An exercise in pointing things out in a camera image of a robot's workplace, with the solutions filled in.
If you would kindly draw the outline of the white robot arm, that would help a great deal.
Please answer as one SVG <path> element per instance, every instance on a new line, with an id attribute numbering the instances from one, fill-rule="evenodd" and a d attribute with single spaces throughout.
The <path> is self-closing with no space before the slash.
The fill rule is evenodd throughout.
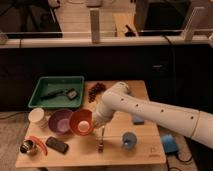
<path id="1" fill-rule="evenodd" d="M 102 94 L 92 113 L 94 126 L 109 123 L 117 111 L 140 116 L 213 149 L 213 114 L 133 97 L 125 82 Z"/>

